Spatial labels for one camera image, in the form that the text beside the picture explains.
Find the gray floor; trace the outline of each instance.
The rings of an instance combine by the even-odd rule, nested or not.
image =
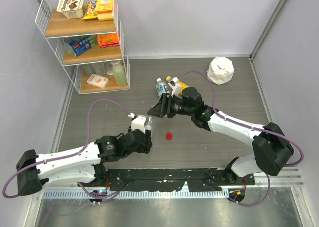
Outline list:
[[[266,188],[248,188],[255,203]],[[114,200],[86,206],[87,199],[43,200],[36,227],[301,227],[290,188],[272,188],[256,207],[227,199]]]
[[[231,58],[235,74],[224,85],[217,86],[217,108],[226,114],[258,124],[267,124],[266,113],[248,58]],[[59,151],[83,146],[86,140],[86,114],[97,99],[112,99],[129,111],[146,115],[149,106],[158,102],[155,90],[157,78],[177,76],[189,70],[206,71],[211,58],[131,60],[131,89],[101,94],[79,95],[73,92]],[[182,79],[196,87],[206,104],[211,105],[212,91],[207,81],[198,74]],[[125,113],[110,103],[99,103],[92,112],[91,141],[104,135],[126,132],[130,120]],[[165,138],[168,132],[173,139]],[[190,117],[157,119],[150,153],[133,153],[118,162],[107,163],[110,168],[199,168],[225,167],[234,157],[250,154],[252,150],[241,142],[197,128]]]

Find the white plastic bag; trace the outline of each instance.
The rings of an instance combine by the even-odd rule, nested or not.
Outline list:
[[[207,71],[207,77],[217,85],[229,82],[233,74],[233,62],[226,57],[214,58]]]

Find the wooden shelf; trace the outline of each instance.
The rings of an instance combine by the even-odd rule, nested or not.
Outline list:
[[[98,21],[97,19],[83,20],[67,19],[62,13],[56,9],[52,11],[52,15],[45,32],[45,37],[63,37],[90,35],[98,33],[115,32],[114,21]]]
[[[67,51],[64,52],[63,65],[75,65],[94,61],[106,61],[121,59],[121,49],[119,46],[100,48],[96,43],[90,50],[87,50],[82,55],[75,57],[69,54]]]
[[[81,81],[81,88],[80,88],[80,94],[84,93],[92,93],[92,92],[102,92],[102,91],[114,91],[114,90],[126,90],[129,88],[128,85],[125,87],[118,86],[116,84],[115,78],[113,75],[109,76],[106,75],[106,77],[109,79],[109,83],[104,89],[100,89],[94,86],[90,86],[86,81],[89,79],[89,76],[83,72],[82,74],[82,81]]]

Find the yellow bottle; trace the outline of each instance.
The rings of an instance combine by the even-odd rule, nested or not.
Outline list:
[[[173,81],[173,78],[171,78],[170,76],[168,76],[168,77],[166,78],[166,81],[167,81],[167,82],[171,82],[171,81]],[[181,95],[182,92],[183,92],[183,90],[186,89],[186,88],[188,88],[189,86],[187,86],[186,84],[182,83],[180,80],[178,80],[178,83],[181,85],[181,91],[179,92],[180,95]]]

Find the white wall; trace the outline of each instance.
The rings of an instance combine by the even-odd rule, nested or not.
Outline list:
[[[299,169],[315,207],[319,202],[318,10],[318,0],[289,0],[256,57],[274,120],[305,152]]]
[[[50,151],[67,76],[34,23],[35,0],[2,0],[0,45],[0,186],[28,149]],[[17,193],[16,179],[8,194]],[[0,197],[2,227],[22,227],[30,197]]]
[[[279,0],[118,0],[130,56],[250,54]]]

